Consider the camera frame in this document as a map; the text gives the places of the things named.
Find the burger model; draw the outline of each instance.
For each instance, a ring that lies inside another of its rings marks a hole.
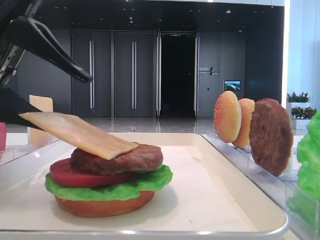
[[[275,176],[287,168],[293,145],[291,116],[275,99],[238,100],[223,92],[214,106],[218,137],[237,148],[251,147],[254,162]]]
[[[158,146],[141,144],[111,160],[76,148],[55,162],[45,187],[58,206],[79,217],[116,216],[137,210],[172,180]]]

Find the gray wall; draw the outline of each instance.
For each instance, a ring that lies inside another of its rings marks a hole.
[[[71,33],[69,30],[52,30],[61,46],[71,54]],[[25,52],[17,70],[18,94],[29,101],[29,95],[50,97],[55,112],[70,114],[71,77],[45,60]]]
[[[283,17],[246,32],[244,97],[282,100]]]
[[[213,109],[225,81],[241,81],[241,90],[234,91],[244,97],[246,36],[233,32],[200,32],[199,67],[213,67],[218,75],[199,73],[198,117],[213,117]]]

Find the glossy floor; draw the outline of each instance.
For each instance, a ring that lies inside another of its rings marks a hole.
[[[192,118],[107,118],[87,117],[88,123],[110,133],[196,133],[205,134],[213,128],[213,119]],[[18,125],[8,125],[8,133],[26,133],[27,128]]]

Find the green lettuce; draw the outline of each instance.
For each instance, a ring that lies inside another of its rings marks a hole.
[[[298,143],[296,154],[298,162],[302,164],[297,185],[304,192],[300,190],[290,197],[287,206],[315,228],[316,203],[306,193],[320,200],[320,111],[311,119],[307,129],[307,135]]]
[[[128,200],[140,196],[140,191],[159,191],[172,180],[170,168],[163,165],[159,170],[139,174],[129,181],[107,186],[70,187],[56,181],[48,173],[45,176],[46,189],[61,199],[73,201]]]

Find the white planter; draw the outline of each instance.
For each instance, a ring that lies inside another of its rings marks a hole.
[[[311,107],[311,102],[306,102],[306,103],[304,103],[304,102],[287,102],[286,103],[286,110],[290,114],[291,119],[294,119],[294,116],[291,113],[291,109],[297,108],[297,107],[300,107],[303,109],[309,108],[309,107]]]
[[[307,129],[310,119],[292,119],[293,129]]]

